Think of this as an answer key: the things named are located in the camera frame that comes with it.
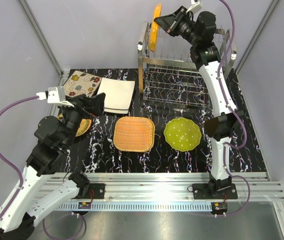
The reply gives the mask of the orange octagonal plate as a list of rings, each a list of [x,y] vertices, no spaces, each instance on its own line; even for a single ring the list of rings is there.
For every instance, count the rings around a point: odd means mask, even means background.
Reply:
[[[158,18],[161,16],[161,9],[162,9],[161,3],[155,6],[154,12],[153,12],[153,20],[151,23],[151,29],[149,31],[149,49],[153,53],[156,50],[157,38],[158,38],[158,33],[159,33],[159,25],[155,22],[155,18]]]

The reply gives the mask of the floral square ceramic plate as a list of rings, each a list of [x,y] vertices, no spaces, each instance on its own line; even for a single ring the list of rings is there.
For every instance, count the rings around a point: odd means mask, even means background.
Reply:
[[[92,97],[102,81],[101,77],[76,70],[65,82],[65,95],[69,97],[85,94]]]

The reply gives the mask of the green wicker plate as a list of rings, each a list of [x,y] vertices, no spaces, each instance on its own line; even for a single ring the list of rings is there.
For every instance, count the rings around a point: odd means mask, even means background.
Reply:
[[[57,118],[62,122],[62,121],[65,121],[67,122],[66,120],[64,120],[64,116],[62,113],[60,113]],[[76,135],[75,137],[79,137],[83,134],[85,134],[91,127],[91,124],[92,124],[92,120],[91,119],[82,119],[81,120],[81,123],[79,125],[79,128],[76,132]]]

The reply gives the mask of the white black-rimmed square plate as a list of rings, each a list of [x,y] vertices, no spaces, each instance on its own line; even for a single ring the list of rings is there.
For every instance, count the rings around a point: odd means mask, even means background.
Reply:
[[[112,109],[130,108],[135,81],[102,78],[97,94],[105,93],[104,107]]]

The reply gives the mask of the green dotted plate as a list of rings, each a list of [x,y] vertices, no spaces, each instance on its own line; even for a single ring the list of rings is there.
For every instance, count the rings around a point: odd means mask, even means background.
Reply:
[[[202,133],[199,126],[191,119],[179,117],[166,124],[164,137],[171,148],[188,152],[200,144]]]

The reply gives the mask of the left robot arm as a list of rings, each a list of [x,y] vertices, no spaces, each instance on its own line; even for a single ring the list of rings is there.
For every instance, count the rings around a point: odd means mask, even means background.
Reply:
[[[45,116],[38,123],[34,135],[38,139],[23,171],[1,153],[0,158],[18,174],[19,181],[0,207],[0,240],[26,240],[35,227],[59,205],[72,198],[83,199],[94,195],[86,174],[74,171],[57,190],[33,203],[41,187],[57,172],[68,156],[76,133],[83,119],[102,116],[106,95],[93,97],[81,94],[63,97],[57,103],[63,120],[53,115]],[[31,97],[14,102],[0,111],[0,116],[19,103],[32,100]]]

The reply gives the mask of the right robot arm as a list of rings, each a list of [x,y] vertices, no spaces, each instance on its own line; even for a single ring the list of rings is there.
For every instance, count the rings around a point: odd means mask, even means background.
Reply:
[[[203,77],[213,107],[213,118],[204,123],[205,133],[212,146],[212,167],[207,192],[215,199],[232,194],[232,176],[229,171],[229,149],[233,130],[242,124],[243,112],[238,110],[228,91],[222,70],[222,60],[213,42],[216,16],[209,12],[193,13],[179,7],[174,13],[156,17],[154,22],[172,37],[181,36],[191,44],[191,60]]]

